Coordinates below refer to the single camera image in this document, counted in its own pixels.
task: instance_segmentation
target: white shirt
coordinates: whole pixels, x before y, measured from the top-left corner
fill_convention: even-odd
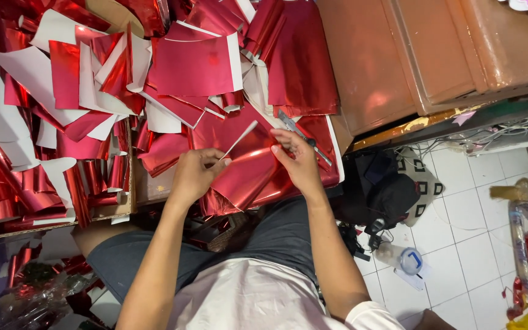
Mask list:
[[[174,297],[174,329],[404,330],[377,302],[332,319],[304,274],[274,262],[230,259],[199,273]]]

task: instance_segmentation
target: person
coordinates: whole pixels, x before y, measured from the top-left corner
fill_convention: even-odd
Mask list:
[[[302,197],[275,205],[239,252],[181,244],[188,208],[231,162],[213,148],[181,154],[155,232],[128,223],[75,229],[87,262],[123,304],[116,329],[403,329],[371,301],[339,234],[315,151],[291,131],[270,132],[282,145],[271,150]]]

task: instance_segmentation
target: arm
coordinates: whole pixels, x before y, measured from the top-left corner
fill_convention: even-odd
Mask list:
[[[181,154],[158,228],[121,308],[116,329],[166,329],[177,283],[182,225],[188,208],[203,196],[231,159],[216,149]]]
[[[356,305],[370,300],[368,289],[337,229],[319,177],[315,151],[294,132],[271,132],[295,155],[292,159],[282,148],[272,147],[276,158],[307,201],[313,263],[319,286],[331,315],[343,321]]]

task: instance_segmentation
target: gray shorts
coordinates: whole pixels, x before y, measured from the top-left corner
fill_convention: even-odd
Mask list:
[[[87,262],[120,303],[126,297],[153,236],[152,231],[130,231],[113,236],[89,254]],[[307,204],[303,197],[281,201],[254,229],[245,248],[215,253],[182,243],[176,292],[210,266],[234,258],[254,258],[291,267],[316,285]]]

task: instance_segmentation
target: tiled floor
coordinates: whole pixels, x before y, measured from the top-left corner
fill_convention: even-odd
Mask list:
[[[413,228],[399,224],[391,233],[393,244],[415,247],[432,267],[425,279],[427,289],[417,291],[374,258],[370,262],[356,258],[370,296],[407,329],[416,325],[426,308],[458,330],[504,329],[509,304],[502,291],[515,278],[515,262],[508,203],[491,200],[488,188],[528,177],[527,151],[473,158],[438,147],[423,161],[445,192]],[[363,233],[358,240],[367,244],[368,236]]]

